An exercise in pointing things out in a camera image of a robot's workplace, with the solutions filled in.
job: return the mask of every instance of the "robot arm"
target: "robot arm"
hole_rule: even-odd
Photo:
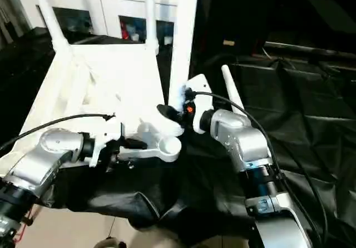
[[[203,75],[189,80],[186,88],[211,92]],[[250,247],[311,248],[263,133],[245,115],[213,110],[212,99],[206,95],[188,98],[184,109],[189,110],[184,116],[194,131],[209,132],[226,148],[233,162],[246,197],[247,213],[255,218],[256,227],[252,230],[257,238]]]
[[[38,145],[24,155],[3,179],[0,190],[0,247],[7,247],[21,221],[44,195],[60,167],[91,157],[94,139],[87,133],[55,128],[42,134]]]

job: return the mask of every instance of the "black fabric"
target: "black fabric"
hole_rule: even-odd
[[[69,34],[78,41],[86,36]],[[100,37],[95,43],[122,43]],[[20,130],[53,58],[46,31],[36,29],[0,52],[0,142]],[[157,58],[167,94],[170,51]],[[320,192],[329,218],[328,247],[356,245],[355,73],[332,75],[319,67],[279,61],[231,66],[245,108],[265,127],[291,187],[321,228],[322,215],[298,158]],[[226,95],[219,66],[203,72],[214,93]],[[221,102],[216,107],[230,108]],[[126,217],[137,228],[159,225],[179,234],[187,245],[216,234],[249,237],[238,176],[222,146],[209,135],[186,131],[174,163],[156,158],[118,165],[61,170],[44,204],[72,211]],[[303,225],[309,228],[305,220]]]

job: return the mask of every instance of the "black cable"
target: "black cable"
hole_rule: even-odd
[[[266,142],[267,142],[267,146],[270,150],[270,153],[271,153],[271,158],[273,160],[273,163],[275,164],[275,167],[277,169],[277,172],[279,174],[279,176],[281,176],[281,169],[279,167],[279,164],[278,164],[278,161],[276,159],[276,155],[275,155],[275,152],[274,152],[274,149],[273,149],[273,146],[272,146],[272,143],[271,143],[271,140],[267,134],[267,132],[264,130],[264,128],[262,127],[262,125],[249,113],[247,112],[246,110],[244,110],[243,108],[241,108],[239,105],[237,105],[235,102],[223,97],[223,96],[220,96],[220,95],[217,95],[217,94],[214,94],[214,93],[210,93],[210,92],[203,92],[203,91],[192,91],[192,90],[188,90],[186,91],[186,97],[189,99],[189,98],[194,98],[196,95],[208,95],[208,96],[211,96],[213,98],[218,98],[220,100],[223,100],[229,104],[231,104],[232,106],[236,107],[237,109],[239,109],[239,111],[241,111],[242,113],[244,113],[251,121],[253,121],[255,123],[255,125],[257,126],[257,128],[262,132],[262,134],[264,135],[264,137],[266,138]],[[301,202],[298,200],[297,196],[293,193],[293,191],[291,190],[291,188],[289,187],[289,185],[287,184],[286,180],[283,178],[282,179],[282,182],[284,183],[285,185],[285,188],[287,189],[287,192],[291,195],[291,197],[293,198],[293,200],[295,201],[295,203],[297,204],[298,208],[301,210],[301,212],[303,213],[303,215],[305,216],[306,220],[308,221],[310,227],[312,228],[312,230],[315,232],[315,235],[318,239],[318,243],[320,244],[320,247],[323,247],[323,244],[322,244],[322,240],[320,238],[320,235],[318,233],[318,228],[317,226],[315,225],[314,221],[312,220],[312,218],[309,216],[308,212],[306,211],[306,209],[304,208],[304,206],[301,204]]]
[[[310,178],[309,174],[305,170],[304,166],[301,164],[301,162],[291,154],[291,152],[287,149],[287,147],[278,141],[278,144],[288,153],[289,157],[292,158],[292,160],[296,163],[296,165],[299,167],[303,175],[305,176],[306,181],[308,182],[311,190],[313,191],[314,197],[318,202],[318,205],[320,206],[323,214],[323,244],[325,245],[328,239],[328,218],[327,218],[327,213],[325,212],[325,207],[322,203],[322,199],[320,198],[318,190],[315,188],[312,179]]]
[[[0,146],[0,151],[4,150],[7,146],[15,143],[16,141],[18,141],[20,138],[24,138],[36,131],[39,131],[45,127],[48,127],[48,126],[52,126],[54,124],[57,124],[57,123],[60,123],[60,122],[63,122],[63,121],[67,121],[67,120],[71,120],[71,119],[75,119],[75,118],[81,118],[81,117],[102,117],[104,118],[106,121],[113,118],[115,115],[103,115],[103,114],[100,114],[100,113],[84,113],[84,114],[81,114],[81,115],[74,115],[74,116],[67,116],[67,117],[63,117],[63,118],[60,118],[60,119],[57,119],[57,120],[53,120],[51,122],[48,122],[48,123],[45,123],[43,125],[40,125],[38,127],[35,127],[23,134],[20,134],[14,138],[12,138],[11,140],[5,142],[3,145]]]

